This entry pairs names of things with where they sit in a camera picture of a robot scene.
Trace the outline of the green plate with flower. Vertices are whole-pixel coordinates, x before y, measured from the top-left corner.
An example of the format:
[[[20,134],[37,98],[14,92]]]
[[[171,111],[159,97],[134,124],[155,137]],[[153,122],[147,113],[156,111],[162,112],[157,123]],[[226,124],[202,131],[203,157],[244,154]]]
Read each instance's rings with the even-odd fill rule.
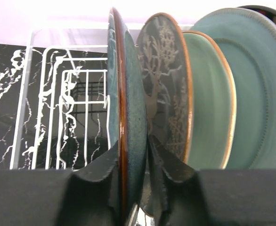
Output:
[[[194,91],[193,137],[188,165],[194,169],[227,166],[236,123],[236,88],[230,66],[208,35],[183,32]]]

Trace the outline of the grey reindeer snowflake plate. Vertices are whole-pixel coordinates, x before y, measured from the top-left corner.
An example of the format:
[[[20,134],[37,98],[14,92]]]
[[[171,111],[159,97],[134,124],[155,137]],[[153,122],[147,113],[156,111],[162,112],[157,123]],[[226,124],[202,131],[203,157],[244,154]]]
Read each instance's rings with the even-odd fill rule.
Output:
[[[193,79],[188,48],[178,23],[166,13],[151,16],[137,37],[136,49],[148,132],[187,163],[193,127]]]

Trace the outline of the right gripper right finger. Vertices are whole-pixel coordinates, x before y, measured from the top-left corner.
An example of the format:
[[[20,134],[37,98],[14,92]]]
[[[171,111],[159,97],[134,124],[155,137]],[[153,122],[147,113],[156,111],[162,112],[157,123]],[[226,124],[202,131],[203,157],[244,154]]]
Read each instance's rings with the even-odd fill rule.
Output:
[[[207,226],[209,218],[196,171],[148,137],[153,216],[157,226]]]

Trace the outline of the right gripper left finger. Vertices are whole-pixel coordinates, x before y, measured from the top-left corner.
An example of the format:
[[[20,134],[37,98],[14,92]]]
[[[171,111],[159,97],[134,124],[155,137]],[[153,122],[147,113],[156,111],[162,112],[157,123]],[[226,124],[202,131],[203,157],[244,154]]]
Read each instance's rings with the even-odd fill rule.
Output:
[[[118,143],[68,179],[57,226],[116,226],[119,218]]]

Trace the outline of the teal blue bottom plate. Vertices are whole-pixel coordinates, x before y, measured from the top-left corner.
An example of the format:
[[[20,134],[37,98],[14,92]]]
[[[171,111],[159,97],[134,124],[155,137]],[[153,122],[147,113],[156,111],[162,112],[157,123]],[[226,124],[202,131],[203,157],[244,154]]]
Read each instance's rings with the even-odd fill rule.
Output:
[[[139,209],[146,168],[145,92],[133,38],[116,8],[107,35],[107,138],[118,153],[119,226],[130,226]]]

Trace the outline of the dark striped rim plate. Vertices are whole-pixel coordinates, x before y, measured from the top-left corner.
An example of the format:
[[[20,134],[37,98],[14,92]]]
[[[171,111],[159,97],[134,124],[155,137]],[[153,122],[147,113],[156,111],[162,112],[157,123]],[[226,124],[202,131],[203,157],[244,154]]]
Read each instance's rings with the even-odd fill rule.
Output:
[[[223,8],[192,30],[210,36],[236,86],[237,115],[229,169],[276,169],[276,25],[244,8]]]

